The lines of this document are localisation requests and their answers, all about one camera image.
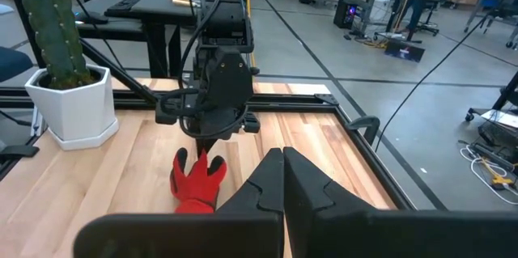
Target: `concrete floor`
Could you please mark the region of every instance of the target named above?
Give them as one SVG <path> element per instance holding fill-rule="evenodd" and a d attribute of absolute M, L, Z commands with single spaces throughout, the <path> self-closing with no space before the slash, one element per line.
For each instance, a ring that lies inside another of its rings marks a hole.
<path fill-rule="evenodd" d="M 441 33 L 414 36 L 426 49 L 422 61 L 414 63 L 344 40 L 344 31 L 333 25 L 332 7 L 315 8 L 297 0 L 252 0 L 252 6 L 255 58 L 261 68 L 258 81 L 325 84 L 350 118 L 374 115 L 382 125 L 414 85 L 462 39 L 469 16 L 468 11 L 444 8 L 436 12 L 432 21 L 439 24 Z M 27 37 L 16 13 L 0 16 L 0 30 L 10 35 L 0 37 L 1 46 L 16 47 L 34 58 L 30 45 L 20 44 Z M 387 128 L 378 154 L 419 209 L 516 210 L 471 173 L 457 145 L 458 140 L 478 138 L 482 122 L 478 118 L 466 124 L 468 108 L 490 108 L 498 88 L 517 71 L 518 52 L 504 46 L 510 32 L 500 23 L 485 35 L 475 31 L 418 87 Z M 188 39 L 189 31 L 182 31 L 183 43 Z M 108 55 L 101 40 L 91 42 Z M 149 75 L 145 44 L 109 42 L 133 76 Z M 22 85 L 30 73 L 0 85 Z"/>

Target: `white pot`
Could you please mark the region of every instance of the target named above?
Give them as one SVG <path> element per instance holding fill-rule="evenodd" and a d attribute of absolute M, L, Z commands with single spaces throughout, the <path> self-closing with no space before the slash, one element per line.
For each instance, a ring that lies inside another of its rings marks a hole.
<path fill-rule="evenodd" d="M 59 91 L 38 86 L 37 82 L 47 74 L 46 69 L 39 69 L 25 83 L 32 102 L 63 150 L 100 146 L 119 129 L 110 70 L 94 65 L 87 67 L 99 72 L 102 79 L 84 87 Z"/>

